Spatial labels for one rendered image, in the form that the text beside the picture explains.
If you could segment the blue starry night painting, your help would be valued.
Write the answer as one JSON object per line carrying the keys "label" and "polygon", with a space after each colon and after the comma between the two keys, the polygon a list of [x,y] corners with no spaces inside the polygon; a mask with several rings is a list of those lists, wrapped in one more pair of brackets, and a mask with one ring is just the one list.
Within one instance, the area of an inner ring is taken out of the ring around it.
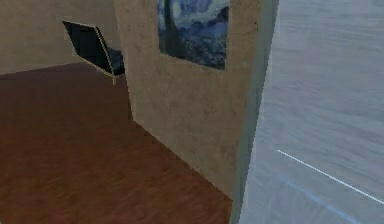
{"label": "blue starry night painting", "polygon": [[162,54],[226,68],[230,0],[157,0]]}

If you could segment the black framed window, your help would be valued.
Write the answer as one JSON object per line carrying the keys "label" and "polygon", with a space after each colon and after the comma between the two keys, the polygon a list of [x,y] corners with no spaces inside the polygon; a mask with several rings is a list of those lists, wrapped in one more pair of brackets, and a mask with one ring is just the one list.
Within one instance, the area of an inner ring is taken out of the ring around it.
{"label": "black framed window", "polygon": [[62,21],[76,54],[101,69],[107,75],[119,77],[125,73],[124,58],[120,50],[107,45],[96,25]]}

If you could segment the pale grey room door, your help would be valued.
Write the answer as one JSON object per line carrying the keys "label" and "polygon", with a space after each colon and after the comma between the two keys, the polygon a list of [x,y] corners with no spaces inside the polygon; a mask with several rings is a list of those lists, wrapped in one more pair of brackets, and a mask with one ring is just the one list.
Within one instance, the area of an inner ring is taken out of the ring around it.
{"label": "pale grey room door", "polygon": [[231,224],[384,224],[384,0],[280,0]]}

